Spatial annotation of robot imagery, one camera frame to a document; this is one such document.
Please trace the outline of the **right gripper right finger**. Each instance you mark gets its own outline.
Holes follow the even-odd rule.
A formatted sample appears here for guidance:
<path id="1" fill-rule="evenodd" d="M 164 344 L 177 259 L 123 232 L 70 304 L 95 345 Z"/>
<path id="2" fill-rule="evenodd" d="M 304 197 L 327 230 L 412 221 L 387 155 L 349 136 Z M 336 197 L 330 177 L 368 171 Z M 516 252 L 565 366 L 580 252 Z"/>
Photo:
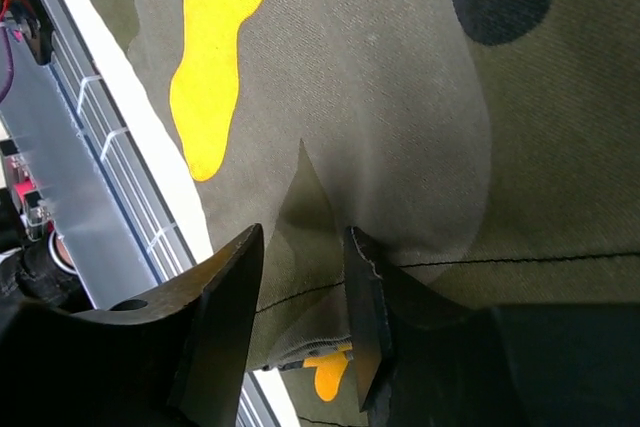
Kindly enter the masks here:
<path id="1" fill-rule="evenodd" d="M 639 307 L 469 309 L 344 233 L 358 404 L 373 426 L 635 426 Z"/>

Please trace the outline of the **yellow camouflage trousers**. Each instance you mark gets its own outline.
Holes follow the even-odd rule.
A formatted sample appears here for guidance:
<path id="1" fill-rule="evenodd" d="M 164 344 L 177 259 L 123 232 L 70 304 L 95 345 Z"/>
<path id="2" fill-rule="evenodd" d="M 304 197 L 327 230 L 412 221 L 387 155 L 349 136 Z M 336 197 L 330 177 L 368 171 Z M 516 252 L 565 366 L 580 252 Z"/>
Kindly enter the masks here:
<path id="1" fill-rule="evenodd" d="M 248 359 L 364 426 L 343 231 L 452 301 L 639 299 L 639 0 L 89 0 L 193 255 L 248 225 Z"/>

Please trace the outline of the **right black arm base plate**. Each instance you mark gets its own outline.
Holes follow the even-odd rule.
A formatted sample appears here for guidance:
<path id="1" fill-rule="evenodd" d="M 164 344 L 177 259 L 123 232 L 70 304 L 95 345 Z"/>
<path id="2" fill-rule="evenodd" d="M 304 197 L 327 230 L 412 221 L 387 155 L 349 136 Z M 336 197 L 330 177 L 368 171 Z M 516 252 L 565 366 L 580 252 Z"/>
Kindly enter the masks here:
<path id="1" fill-rule="evenodd" d="M 51 61 L 53 26 L 41 0 L 1 0 L 2 17 L 21 33 L 38 65 Z"/>

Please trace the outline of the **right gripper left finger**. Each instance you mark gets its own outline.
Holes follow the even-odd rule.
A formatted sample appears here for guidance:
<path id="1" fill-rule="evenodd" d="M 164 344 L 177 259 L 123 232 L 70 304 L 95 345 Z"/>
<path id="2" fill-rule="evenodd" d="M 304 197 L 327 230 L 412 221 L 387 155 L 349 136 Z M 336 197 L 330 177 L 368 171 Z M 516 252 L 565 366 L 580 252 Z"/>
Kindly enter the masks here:
<path id="1" fill-rule="evenodd" d="M 109 310 L 1 305 L 5 426 L 232 426 L 260 289 L 253 225 Z"/>

